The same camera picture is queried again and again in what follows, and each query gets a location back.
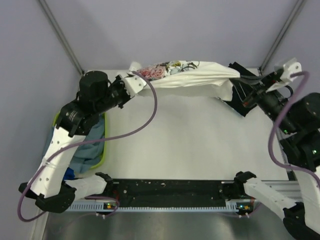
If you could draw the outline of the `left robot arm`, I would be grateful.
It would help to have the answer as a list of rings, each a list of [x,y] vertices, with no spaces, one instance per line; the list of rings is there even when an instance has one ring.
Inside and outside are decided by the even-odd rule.
[[[107,174],[96,173],[76,180],[64,180],[64,175],[79,144],[99,122],[100,115],[114,107],[123,107],[135,96],[135,86],[141,84],[133,75],[118,75],[115,81],[109,81],[103,71],[85,73],[79,81],[76,98],[59,112],[38,173],[22,183],[19,191],[34,199],[39,209],[51,213],[62,213],[74,201],[91,195],[109,198],[114,187],[108,183]]]

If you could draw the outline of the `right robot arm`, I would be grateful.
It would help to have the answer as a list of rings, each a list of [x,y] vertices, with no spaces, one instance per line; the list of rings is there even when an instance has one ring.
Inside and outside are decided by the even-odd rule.
[[[244,68],[237,63],[232,67],[240,72],[239,80],[252,89],[241,101],[242,105],[260,107],[273,121],[267,147],[273,162],[276,131],[286,134],[280,145],[287,163],[278,166],[293,172],[302,200],[282,195],[250,171],[238,172],[233,183],[224,186],[220,193],[228,200],[256,199],[282,220],[293,238],[317,240],[320,237],[320,95],[313,92],[298,99],[309,73],[295,58],[265,76],[246,76]]]

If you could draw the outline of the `white floral t shirt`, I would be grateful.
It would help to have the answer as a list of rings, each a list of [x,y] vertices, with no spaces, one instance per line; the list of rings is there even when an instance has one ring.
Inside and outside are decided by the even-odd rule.
[[[130,66],[127,75],[141,77],[146,86],[136,96],[152,96],[149,81],[158,97],[209,97],[231,101],[233,84],[230,78],[240,73],[232,68],[212,61],[173,60],[137,69]]]

